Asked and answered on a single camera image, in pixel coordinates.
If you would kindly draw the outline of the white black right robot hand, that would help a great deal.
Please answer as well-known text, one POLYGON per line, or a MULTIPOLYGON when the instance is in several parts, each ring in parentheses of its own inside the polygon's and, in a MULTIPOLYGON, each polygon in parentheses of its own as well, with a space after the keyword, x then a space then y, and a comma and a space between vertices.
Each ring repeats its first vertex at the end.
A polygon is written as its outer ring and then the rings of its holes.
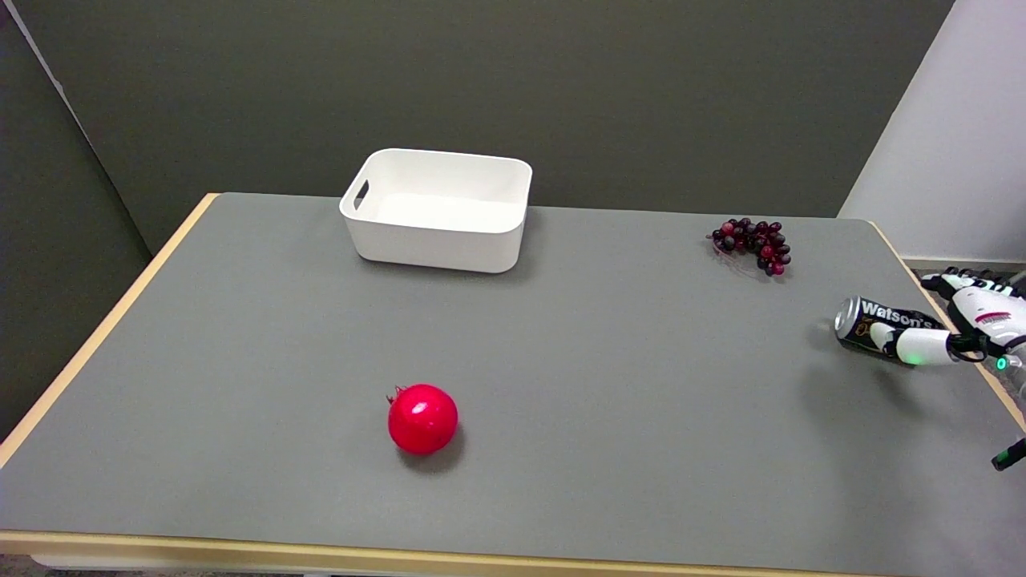
POLYGON ((953 267, 924 275, 920 285, 946 301, 954 329, 872 322, 869 337, 884 357, 906 366, 981 364, 994 358, 997 369, 1023 369, 1025 301, 1016 288, 953 267))

